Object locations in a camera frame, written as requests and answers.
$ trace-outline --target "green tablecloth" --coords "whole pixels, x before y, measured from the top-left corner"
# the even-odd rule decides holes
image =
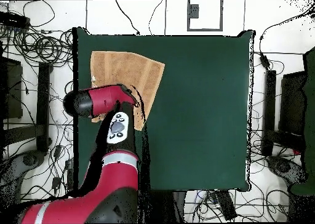
[[[91,87],[92,51],[134,52],[165,63],[148,117],[151,188],[246,188],[251,31],[223,36],[105,36],[78,28],[79,88]],[[79,186],[100,124],[79,118]],[[141,158],[141,132],[136,131]]]

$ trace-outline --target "black cable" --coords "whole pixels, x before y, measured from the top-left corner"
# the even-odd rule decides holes
[[[269,30],[270,28],[272,28],[272,27],[274,27],[274,26],[278,26],[278,25],[287,23],[287,22],[289,22],[289,21],[292,21],[292,20],[294,20],[294,19],[297,19],[297,18],[300,18],[300,17],[304,16],[304,15],[305,15],[306,13],[308,13],[314,6],[315,6],[315,1],[314,1],[314,2],[311,4],[311,6],[310,6],[305,12],[303,12],[302,14],[296,15],[296,16],[294,16],[294,17],[290,17],[290,18],[288,18],[287,20],[284,20],[284,21],[282,21],[282,22],[280,22],[280,23],[277,23],[277,24],[274,24],[274,25],[271,25],[271,26],[267,27],[267,28],[264,30],[263,34],[262,34],[262,35],[260,36],[260,38],[259,38],[259,51],[260,51],[260,54],[263,54],[263,53],[261,52],[261,41],[263,40],[263,36],[264,36],[264,34],[266,33],[267,30]]]
[[[152,35],[152,32],[151,32],[151,30],[150,30],[150,23],[151,23],[151,20],[152,20],[153,15],[154,15],[154,13],[155,13],[155,10],[161,5],[162,2],[163,2],[163,0],[161,0],[161,2],[155,7],[155,9],[153,10],[153,13],[152,13],[152,15],[151,15],[151,18],[150,18],[150,21],[149,21],[149,24],[148,24],[149,31],[150,31],[150,34],[151,34],[151,35]]]
[[[48,191],[46,191],[42,186],[34,185],[34,186],[32,186],[32,188],[30,188],[30,189],[28,190],[27,193],[21,194],[21,195],[23,195],[23,196],[21,197],[21,199],[23,199],[23,198],[25,198],[25,196],[29,195],[30,191],[31,191],[33,188],[35,188],[35,187],[39,188],[39,190],[43,190],[46,194],[49,194],[50,196],[55,197],[54,195],[52,195],[51,193],[49,193]]]
[[[68,92],[66,91],[66,88],[68,87],[68,85],[70,85],[72,83],[72,85],[73,85],[73,80],[72,81],[70,81],[70,82],[68,82],[68,83],[66,83],[66,86],[65,86],[65,94],[67,94]]]
[[[273,218],[273,216],[271,215],[271,213],[270,213],[270,208],[269,208],[269,204],[268,204],[268,203],[270,203],[270,202],[268,202],[268,196],[269,196],[271,193],[274,193],[275,191],[278,191],[278,192],[280,192],[280,193],[284,193],[286,196],[288,196],[288,198],[290,198],[290,196],[289,196],[285,191],[282,191],[282,190],[272,190],[272,191],[270,191],[269,193],[267,193],[267,195],[266,195],[266,207],[267,207],[268,214],[269,214],[269,216],[271,217],[271,219],[272,219],[274,222],[277,222],[277,221]]]
[[[25,7],[26,7],[28,4],[33,3],[33,2],[36,2],[36,1],[29,1],[29,2],[27,2],[27,3],[24,4],[24,6],[23,6],[23,15],[24,15],[24,17],[26,17],[26,16],[25,16]],[[54,16],[53,16],[49,21],[47,21],[47,22],[45,22],[45,23],[43,23],[43,24],[41,24],[41,25],[38,25],[38,26],[33,26],[33,25],[32,25],[32,27],[34,27],[34,28],[38,28],[38,27],[40,27],[40,26],[44,26],[45,24],[48,24],[49,22],[51,22],[51,21],[55,18],[55,12],[54,12],[54,10],[52,9],[52,6],[49,5],[47,2],[45,2],[45,3],[50,7],[50,9],[52,10],[52,13],[53,13]]]
[[[140,32],[134,27],[134,24],[132,24],[132,21],[131,19],[126,15],[126,13],[121,9],[120,5],[118,4],[117,0],[116,1],[116,4],[117,6],[119,7],[120,11],[129,19],[131,25],[132,25],[132,28],[137,32],[137,35],[140,35]]]

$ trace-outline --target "orange towel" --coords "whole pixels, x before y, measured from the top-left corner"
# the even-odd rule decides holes
[[[134,86],[141,95],[148,119],[158,90],[165,64],[130,52],[93,51],[90,61],[92,87],[123,84],[132,91],[140,103]],[[93,118],[92,122],[103,120],[105,114]],[[135,129],[144,126],[141,107],[134,109]]]

